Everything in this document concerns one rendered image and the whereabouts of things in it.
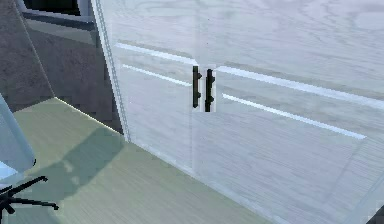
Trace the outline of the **pale blue office chair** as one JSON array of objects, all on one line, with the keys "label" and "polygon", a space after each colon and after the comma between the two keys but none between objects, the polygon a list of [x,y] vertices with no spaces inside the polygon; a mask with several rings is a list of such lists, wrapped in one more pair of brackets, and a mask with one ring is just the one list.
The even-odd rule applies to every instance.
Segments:
[{"label": "pale blue office chair", "polygon": [[0,224],[2,212],[15,212],[12,204],[30,204],[52,207],[59,206],[53,202],[43,202],[31,199],[15,198],[14,195],[39,181],[47,182],[46,176],[38,176],[30,181],[16,186],[24,179],[24,173],[36,164],[33,149],[26,140],[15,116],[6,100],[0,93]]}]

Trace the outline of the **dark window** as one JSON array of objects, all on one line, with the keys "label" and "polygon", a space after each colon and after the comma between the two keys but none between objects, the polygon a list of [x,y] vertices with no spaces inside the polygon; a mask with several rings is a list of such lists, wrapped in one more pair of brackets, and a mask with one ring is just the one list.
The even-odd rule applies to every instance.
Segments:
[{"label": "dark window", "polygon": [[91,0],[15,0],[29,20],[86,31],[95,29]]}]

